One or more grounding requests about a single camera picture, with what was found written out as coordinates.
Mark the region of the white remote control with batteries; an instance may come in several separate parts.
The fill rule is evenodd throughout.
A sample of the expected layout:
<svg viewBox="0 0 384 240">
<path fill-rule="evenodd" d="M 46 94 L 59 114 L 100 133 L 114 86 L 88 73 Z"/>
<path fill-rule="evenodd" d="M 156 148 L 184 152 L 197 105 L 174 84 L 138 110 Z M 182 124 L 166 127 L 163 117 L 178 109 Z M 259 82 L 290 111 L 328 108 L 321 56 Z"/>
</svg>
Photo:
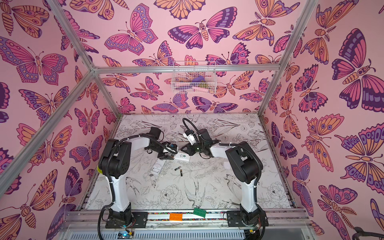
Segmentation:
<svg viewBox="0 0 384 240">
<path fill-rule="evenodd" d="M 157 159 L 157 161 L 154 163 L 154 165 L 153 165 L 153 167 L 151 169 L 151 173 L 153 175 L 157 176 L 161 172 L 161 170 L 162 170 L 163 166 L 165 165 L 166 161 L 167 160 Z"/>
</svg>

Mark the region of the white battery cover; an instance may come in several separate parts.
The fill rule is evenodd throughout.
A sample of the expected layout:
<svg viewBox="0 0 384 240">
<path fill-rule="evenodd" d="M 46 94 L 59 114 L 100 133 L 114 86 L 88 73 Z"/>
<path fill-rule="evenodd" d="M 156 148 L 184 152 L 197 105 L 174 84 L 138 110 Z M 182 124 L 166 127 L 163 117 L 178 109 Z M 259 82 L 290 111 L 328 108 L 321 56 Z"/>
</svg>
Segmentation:
<svg viewBox="0 0 384 240">
<path fill-rule="evenodd" d="M 229 162 L 224 162 L 224 163 L 223 163 L 223 166 L 224 166 L 224 168 L 227 169 L 227 170 L 229 170 L 229 169 L 232 168 Z"/>
</svg>

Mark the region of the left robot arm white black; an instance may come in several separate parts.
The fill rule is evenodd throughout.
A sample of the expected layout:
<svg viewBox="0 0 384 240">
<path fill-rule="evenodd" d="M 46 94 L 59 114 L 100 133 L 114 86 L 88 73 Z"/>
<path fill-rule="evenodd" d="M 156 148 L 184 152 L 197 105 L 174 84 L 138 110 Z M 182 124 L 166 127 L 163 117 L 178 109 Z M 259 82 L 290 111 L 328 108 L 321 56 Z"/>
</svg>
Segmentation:
<svg viewBox="0 0 384 240">
<path fill-rule="evenodd" d="M 160 142 L 162 131 L 151 128 L 149 133 L 138 134 L 121 140 L 109 139 L 98 163 L 98 171 L 108 181 L 111 203 L 102 207 L 99 221 L 102 221 L 105 211 L 107 229 L 126 228 L 134 225 L 135 217 L 127 192 L 126 175 L 131 156 L 137 150 L 149 150 L 158 154 L 160 160 L 171 159 L 178 153 L 178 146 L 170 142 Z"/>
</svg>

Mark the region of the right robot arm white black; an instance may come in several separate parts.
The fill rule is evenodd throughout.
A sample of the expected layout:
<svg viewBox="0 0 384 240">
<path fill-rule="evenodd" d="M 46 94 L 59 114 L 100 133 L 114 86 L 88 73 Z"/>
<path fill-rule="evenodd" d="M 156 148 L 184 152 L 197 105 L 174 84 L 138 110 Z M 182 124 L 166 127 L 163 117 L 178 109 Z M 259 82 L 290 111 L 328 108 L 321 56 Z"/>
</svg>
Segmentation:
<svg viewBox="0 0 384 240">
<path fill-rule="evenodd" d="M 187 130 L 183 133 L 189 143 L 182 151 L 192 156 L 202 153 L 210 158 L 225 158 L 229 161 L 235 177 L 242 183 L 240 216 L 246 226 L 264 226 L 266 213 L 257 200 L 257 184 L 262 176 L 263 164 L 247 142 L 221 143 L 212 140 L 208 132 L 196 133 Z"/>
</svg>

